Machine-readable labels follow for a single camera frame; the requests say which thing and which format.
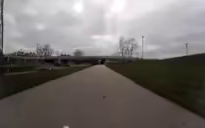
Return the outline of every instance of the concrete path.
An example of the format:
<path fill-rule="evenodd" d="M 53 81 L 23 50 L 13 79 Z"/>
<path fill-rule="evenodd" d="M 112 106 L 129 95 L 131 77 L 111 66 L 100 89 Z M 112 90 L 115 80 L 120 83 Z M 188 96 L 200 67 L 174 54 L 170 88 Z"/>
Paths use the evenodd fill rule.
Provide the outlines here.
<path fill-rule="evenodd" d="M 205 128 L 205 119 L 94 66 L 0 101 L 0 128 Z"/>

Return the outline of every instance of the grass field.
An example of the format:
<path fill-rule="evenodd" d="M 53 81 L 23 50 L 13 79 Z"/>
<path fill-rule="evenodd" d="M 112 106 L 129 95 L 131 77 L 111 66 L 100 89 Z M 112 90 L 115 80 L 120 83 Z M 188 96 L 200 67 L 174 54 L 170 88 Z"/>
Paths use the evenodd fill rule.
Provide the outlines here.
<path fill-rule="evenodd" d="M 0 76 L 0 99 L 87 67 L 70 67 L 61 70 L 45 70 L 28 74 L 2 75 Z"/>
<path fill-rule="evenodd" d="M 108 67 L 205 117 L 205 54 Z"/>

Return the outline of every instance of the light pole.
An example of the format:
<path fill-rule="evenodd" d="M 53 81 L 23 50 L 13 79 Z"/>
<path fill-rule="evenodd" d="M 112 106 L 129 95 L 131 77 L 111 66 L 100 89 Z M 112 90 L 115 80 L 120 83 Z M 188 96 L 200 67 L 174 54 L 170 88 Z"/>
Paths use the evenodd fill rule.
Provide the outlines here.
<path fill-rule="evenodd" d="M 144 58 L 144 36 L 142 36 L 142 59 Z"/>
<path fill-rule="evenodd" d="M 185 48 L 186 48 L 186 56 L 188 55 L 188 43 L 185 43 Z"/>

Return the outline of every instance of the cloud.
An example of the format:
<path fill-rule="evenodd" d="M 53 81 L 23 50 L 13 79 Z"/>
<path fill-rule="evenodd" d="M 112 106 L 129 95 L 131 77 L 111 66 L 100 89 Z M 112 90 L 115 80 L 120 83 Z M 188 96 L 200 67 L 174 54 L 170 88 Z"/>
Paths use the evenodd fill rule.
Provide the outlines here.
<path fill-rule="evenodd" d="M 185 43 L 205 52 L 205 0 L 11 0 L 5 13 L 8 52 L 40 43 L 111 55 L 120 36 L 142 35 L 148 58 L 184 55 Z"/>

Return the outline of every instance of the pole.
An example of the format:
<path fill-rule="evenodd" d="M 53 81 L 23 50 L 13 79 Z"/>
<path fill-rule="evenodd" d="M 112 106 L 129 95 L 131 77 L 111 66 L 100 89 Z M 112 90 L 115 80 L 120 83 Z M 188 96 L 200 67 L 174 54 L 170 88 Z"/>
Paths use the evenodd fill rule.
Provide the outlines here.
<path fill-rule="evenodd" d="M 142 59 L 144 58 L 144 36 L 142 36 Z"/>
<path fill-rule="evenodd" d="M 1 1 L 2 52 L 4 49 L 4 0 Z"/>
<path fill-rule="evenodd" d="M 188 43 L 185 43 L 185 48 L 186 48 L 186 56 L 188 55 Z"/>

